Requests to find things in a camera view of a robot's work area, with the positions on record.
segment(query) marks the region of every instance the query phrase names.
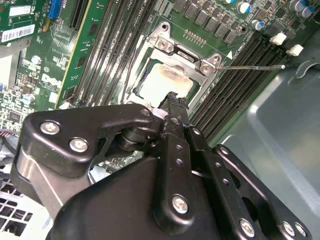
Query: motherboard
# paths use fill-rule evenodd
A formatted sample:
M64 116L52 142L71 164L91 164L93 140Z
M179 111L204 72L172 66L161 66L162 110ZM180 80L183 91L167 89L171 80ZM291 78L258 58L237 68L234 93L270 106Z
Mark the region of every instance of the motherboard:
M170 91L214 139L319 28L317 0L0 0L0 128Z

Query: electrolytic capacitor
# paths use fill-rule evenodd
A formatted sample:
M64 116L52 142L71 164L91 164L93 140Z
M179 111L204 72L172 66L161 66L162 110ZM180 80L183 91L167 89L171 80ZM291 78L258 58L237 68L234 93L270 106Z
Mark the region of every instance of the electrolytic capacitor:
M289 4L289 9L291 11L300 12L305 8L306 5L307 3L305 0L292 0Z
M232 4L234 2L235 2L235 0L223 0L224 4Z
M248 14L250 12L251 5L248 2L243 1L236 6L236 9L240 14Z
M23 104L25 105L30 105L31 103L33 103L36 100L35 95L33 94L26 94L23 96L21 102L23 102Z
M313 6L306 6L302 11L297 12L297 15L301 18L308 18L312 15L314 12L314 7Z
M261 29L264 27L264 23L259 20L253 20L251 22L251 27L256 31L261 31Z

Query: barcode label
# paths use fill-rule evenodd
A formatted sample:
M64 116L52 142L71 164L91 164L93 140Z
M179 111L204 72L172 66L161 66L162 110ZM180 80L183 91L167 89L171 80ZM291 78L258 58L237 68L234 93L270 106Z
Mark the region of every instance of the barcode label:
M34 31L35 31L34 24L29 26L18 27L15 29L10 29L2 33L1 42L4 43L13 39L18 39L18 38L33 34Z
M31 12L31 6L12 6L10 7L9 17L27 15Z

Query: white connector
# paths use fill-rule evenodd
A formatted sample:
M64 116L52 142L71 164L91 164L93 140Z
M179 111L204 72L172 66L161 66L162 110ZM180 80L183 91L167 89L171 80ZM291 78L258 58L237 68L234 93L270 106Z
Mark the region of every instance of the white connector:
M275 35L272 38L270 38L270 43L273 43L275 45L280 46L281 44L284 43L286 38L287 38L287 36L284 33L279 32L277 35Z
M303 46L301 46L300 44L296 44L294 45L292 48L290 48L289 50L286 51L286 54L290 55L290 56L299 56L299 54L301 53L301 51L304 49Z

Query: black clamp tool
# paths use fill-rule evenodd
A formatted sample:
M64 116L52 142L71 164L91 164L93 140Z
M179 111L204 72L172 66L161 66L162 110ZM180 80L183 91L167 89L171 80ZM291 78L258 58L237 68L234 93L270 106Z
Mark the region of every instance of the black clamp tool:
M210 148L170 92L139 104L29 115L11 179L54 219L47 240L310 240L307 227L225 146ZM144 156L91 184L92 164Z

